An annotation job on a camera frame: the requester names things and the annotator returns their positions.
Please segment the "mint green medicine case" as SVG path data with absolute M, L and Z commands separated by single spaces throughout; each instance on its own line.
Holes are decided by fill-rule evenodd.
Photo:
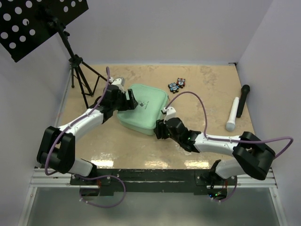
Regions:
M 162 89 L 137 83 L 130 89 L 138 106 L 134 110 L 118 112 L 117 118 L 122 126 L 152 136 L 156 121 L 161 119 L 161 110 L 167 105 L 168 94 Z

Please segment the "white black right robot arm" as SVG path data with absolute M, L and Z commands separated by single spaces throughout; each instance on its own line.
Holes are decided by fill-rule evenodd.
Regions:
M 251 132 L 234 137 L 205 135 L 200 131 L 187 129 L 179 118 L 157 120 L 154 133 L 157 139 L 174 140 L 187 152 L 211 152 L 230 156 L 229 160 L 216 160 L 204 175 L 204 178 L 215 185 L 243 174 L 265 180 L 276 156 L 269 146 Z

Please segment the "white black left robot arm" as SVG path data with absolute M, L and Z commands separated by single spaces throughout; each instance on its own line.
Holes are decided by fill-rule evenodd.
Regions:
M 103 94 L 96 99 L 81 116 L 73 121 L 55 128 L 45 129 L 37 162 L 45 166 L 45 174 L 51 175 L 48 168 L 62 174 L 80 175 L 87 185 L 97 181 L 96 166 L 86 160 L 75 157 L 76 142 L 95 127 L 104 124 L 114 111 L 134 110 L 138 102 L 132 89 L 123 91 L 117 85 L 108 85 Z

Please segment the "blue owl number block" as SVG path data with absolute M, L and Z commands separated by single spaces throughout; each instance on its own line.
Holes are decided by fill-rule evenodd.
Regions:
M 168 88 L 169 91 L 173 94 L 179 92 L 179 86 L 175 82 L 168 84 Z

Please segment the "white microphone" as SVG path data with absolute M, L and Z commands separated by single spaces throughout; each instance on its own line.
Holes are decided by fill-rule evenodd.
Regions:
M 226 123 L 226 130 L 227 131 L 233 131 L 236 126 L 236 115 L 238 111 L 238 105 L 239 105 L 239 97 L 235 97 L 232 103 L 231 111 L 229 114 L 228 121 Z

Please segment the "black microphone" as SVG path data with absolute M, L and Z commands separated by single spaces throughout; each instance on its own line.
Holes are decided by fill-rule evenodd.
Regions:
M 242 112 L 246 103 L 246 98 L 248 93 L 250 92 L 250 86 L 245 84 L 241 88 L 241 96 L 238 103 L 238 110 L 237 110 L 237 118 L 240 118 L 242 116 Z

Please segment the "black music stand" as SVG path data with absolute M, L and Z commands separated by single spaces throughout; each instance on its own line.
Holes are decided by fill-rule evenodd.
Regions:
M 37 47 L 59 34 L 70 55 L 71 77 L 79 82 L 84 99 L 94 96 L 81 65 L 100 73 L 72 51 L 66 26 L 88 10 L 85 0 L 2 0 L 0 2 L 0 43 L 15 62 L 34 51 Z

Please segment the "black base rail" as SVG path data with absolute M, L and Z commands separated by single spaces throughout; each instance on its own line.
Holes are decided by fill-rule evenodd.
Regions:
M 209 169 L 97 169 L 94 174 L 100 179 L 86 180 L 71 177 L 72 186 L 80 186 L 84 195 L 112 196 L 116 192 L 128 193 L 193 193 L 207 195 L 222 191 L 227 194 L 226 186 L 235 185 L 235 179 L 216 178 Z

